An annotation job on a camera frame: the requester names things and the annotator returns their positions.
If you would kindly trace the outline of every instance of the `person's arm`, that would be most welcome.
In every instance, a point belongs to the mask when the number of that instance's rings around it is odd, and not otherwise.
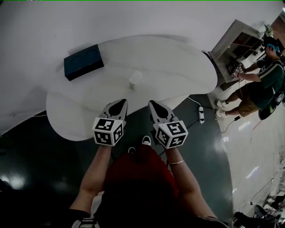
[[[251,72],[251,71],[256,70],[257,68],[259,68],[259,66],[257,65],[257,63],[254,63],[250,67],[245,68],[245,66],[242,64],[241,68],[242,68],[243,72],[247,73],[247,72]]]
[[[261,79],[259,78],[259,76],[256,73],[240,73],[238,75],[239,79],[244,79],[247,81],[256,81],[256,82],[260,82]]]
[[[93,198],[103,190],[112,147],[100,146],[86,171],[79,193],[70,209],[85,211],[90,214]]]
[[[169,163],[182,161],[183,158],[177,148],[165,150]],[[200,186],[185,162],[170,165],[178,191],[184,199],[187,208],[196,216],[215,217],[204,200]]]

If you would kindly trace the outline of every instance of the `shiny floor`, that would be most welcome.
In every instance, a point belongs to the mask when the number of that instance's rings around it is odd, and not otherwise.
[[[192,98],[204,107],[211,107],[207,95]],[[199,119],[198,106],[189,99],[176,107],[174,113],[186,126]],[[215,112],[205,109],[204,118],[204,124],[196,122],[188,129],[187,140],[179,150],[213,212],[221,220],[229,221],[233,212],[229,162]],[[151,136],[153,126],[147,107],[127,116],[126,122],[123,138],[112,149],[111,162],[128,147],[138,145],[143,135]],[[31,214],[33,222],[49,221],[53,214],[68,208],[98,148],[93,138],[81,142],[62,138],[46,116],[23,122],[0,140],[0,179],[14,189],[5,198],[5,204],[1,203],[6,213],[15,213],[17,205],[22,223],[24,219],[30,222]],[[152,147],[158,154],[163,152],[160,145],[152,143]]]
[[[216,107],[217,99],[228,98],[238,88],[238,83],[227,91],[216,88],[208,95],[212,106]],[[240,100],[230,103],[224,109],[231,110],[239,102]],[[234,117],[217,118],[221,132],[226,130],[233,119]],[[285,149],[284,105],[280,104],[263,121],[260,121],[255,112],[233,122],[222,134],[222,138],[230,164],[234,209],[250,216],[254,205],[263,205],[266,196],[279,183],[280,154]]]

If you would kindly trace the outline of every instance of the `power strip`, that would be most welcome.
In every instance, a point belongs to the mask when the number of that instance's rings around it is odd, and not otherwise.
[[[204,109],[202,106],[199,107],[198,109],[199,111],[199,119],[200,119],[200,123],[204,123],[205,122],[205,119],[204,119]]]

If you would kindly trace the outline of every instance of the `shorts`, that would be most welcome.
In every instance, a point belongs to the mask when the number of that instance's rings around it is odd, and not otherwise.
[[[237,89],[235,93],[237,94],[238,98],[241,100],[241,103],[238,106],[238,111],[242,117],[245,117],[260,109],[250,99],[248,93],[248,84],[244,85],[240,89]]]

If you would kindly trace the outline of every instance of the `white sneaker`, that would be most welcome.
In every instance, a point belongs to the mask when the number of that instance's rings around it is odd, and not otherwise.
[[[216,111],[216,115],[218,116],[218,117],[222,117],[222,118],[227,118],[228,116],[226,115],[226,111],[225,110],[220,110],[220,109],[218,109],[217,111]]]
[[[216,102],[216,105],[217,105],[218,107],[227,107],[227,106],[228,106],[228,104],[226,103],[226,101],[222,101],[222,100],[218,100],[218,101]]]
[[[135,150],[134,147],[130,147],[130,148],[128,149],[128,154],[133,154],[133,153],[135,153],[135,152],[136,152],[136,150]]]
[[[145,135],[142,139],[142,145],[151,146],[151,139],[149,136]]]

